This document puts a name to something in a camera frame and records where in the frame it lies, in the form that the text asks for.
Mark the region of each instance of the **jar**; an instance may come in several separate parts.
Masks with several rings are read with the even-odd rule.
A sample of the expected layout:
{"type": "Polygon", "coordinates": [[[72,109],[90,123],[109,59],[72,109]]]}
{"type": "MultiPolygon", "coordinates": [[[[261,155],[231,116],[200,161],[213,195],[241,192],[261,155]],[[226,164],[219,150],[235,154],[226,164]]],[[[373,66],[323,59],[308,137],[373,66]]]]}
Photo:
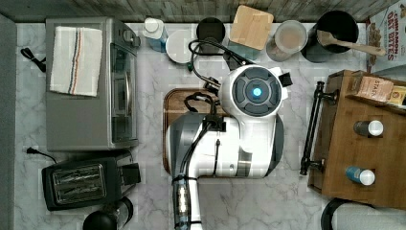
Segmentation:
{"type": "Polygon", "coordinates": [[[281,23],[266,45],[266,54],[275,61],[284,61],[300,52],[307,43],[304,25],[295,20],[281,23]]]}

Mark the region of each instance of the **small bottle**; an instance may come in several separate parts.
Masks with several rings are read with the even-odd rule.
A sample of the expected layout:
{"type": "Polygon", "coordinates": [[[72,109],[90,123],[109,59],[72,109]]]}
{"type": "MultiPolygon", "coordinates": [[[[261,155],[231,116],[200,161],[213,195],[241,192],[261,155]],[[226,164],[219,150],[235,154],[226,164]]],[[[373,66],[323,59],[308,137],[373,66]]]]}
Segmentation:
{"type": "Polygon", "coordinates": [[[127,197],[105,205],[84,220],[83,230],[120,230],[128,223],[134,213],[134,207],[127,197]]]}
{"type": "Polygon", "coordinates": [[[383,124],[379,121],[359,121],[354,124],[354,131],[366,137],[376,137],[382,134],[383,124]]]}
{"type": "Polygon", "coordinates": [[[143,35],[153,50],[161,53],[167,52],[168,34],[162,20],[147,18],[144,22],[143,35]]]}
{"type": "Polygon", "coordinates": [[[353,182],[366,186],[372,185],[375,181],[375,174],[372,171],[355,166],[350,166],[346,169],[346,176],[353,182]]]}

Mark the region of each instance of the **white countertop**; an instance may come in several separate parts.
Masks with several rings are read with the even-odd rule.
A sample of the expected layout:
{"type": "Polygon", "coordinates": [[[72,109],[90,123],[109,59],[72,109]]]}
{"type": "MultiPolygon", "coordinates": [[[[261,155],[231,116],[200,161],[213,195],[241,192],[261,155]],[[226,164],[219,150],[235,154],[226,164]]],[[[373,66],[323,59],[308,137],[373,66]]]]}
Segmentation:
{"type": "MultiPolygon", "coordinates": [[[[313,24],[304,24],[308,29],[313,24]]],[[[202,86],[203,82],[183,65],[171,62],[165,54],[151,50],[140,33],[140,24],[129,24],[142,39],[138,53],[139,141],[134,149],[143,182],[131,192],[135,215],[124,229],[173,229],[170,177],[162,165],[163,102],[176,87],[202,86]]],[[[279,24],[274,24],[271,35],[279,24]]],[[[196,24],[167,24],[168,34],[194,30],[196,24]]],[[[228,37],[230,25],[227,25],[228,37]]],[[[365,24],[359,24],[358,42],[365,43],[365,24]]],[[[23,150],[39,146],[46,151],[45,74],[19,54],[29,47],[38,59],[45,57],[44,24],[17,24],[17,105],[14,189],[14,229],[81,229],[98,207],[48,212],[40,171],[52,161],[23,150]]],[[[366,70],[366,55],[348,51],[328,62],[316,64],[301,54],[278,63],[263,50],[256,63],[281,67],[291,74],[289,99],[280,110],[285,128],[283,158],[263,179],[199,179],[200,209],[206,230],[219,229],[321,229],[320,216],[328,199],[307,188],[307,178],[299,176],[313,92],[317,81],[343,69],[366,70]]],[[[229,73],[221,57],[199,57],[196,67],[202,75],[217,79],[229,73]]],[[[68,157],[53,154],[56,160],[68,157]]]]}

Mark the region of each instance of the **cereal box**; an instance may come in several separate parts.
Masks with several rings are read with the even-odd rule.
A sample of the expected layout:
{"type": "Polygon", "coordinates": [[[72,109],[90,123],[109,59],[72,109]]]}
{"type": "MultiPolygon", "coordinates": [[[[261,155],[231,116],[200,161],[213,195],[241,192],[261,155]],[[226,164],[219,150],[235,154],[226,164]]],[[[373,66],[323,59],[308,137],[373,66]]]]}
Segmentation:
{"type": "Polygon", "coordinates": [[[385,74],[396,69],[406,70],[406,0],[391,5],[371,17],[370,21],[368,44],[383,47],[386,55],[369,56],[369,72],[385,74]]]}

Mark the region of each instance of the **dish towel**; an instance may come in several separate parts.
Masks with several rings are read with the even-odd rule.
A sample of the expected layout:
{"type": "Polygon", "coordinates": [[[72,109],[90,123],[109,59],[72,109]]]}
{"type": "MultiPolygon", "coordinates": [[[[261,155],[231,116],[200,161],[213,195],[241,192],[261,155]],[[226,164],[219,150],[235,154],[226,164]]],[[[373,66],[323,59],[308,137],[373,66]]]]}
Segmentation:
{"type": "Polygon", "coordinates": [[[101,60],[101,30],[56,27],[51,91],[96,97],[101,60]]]}

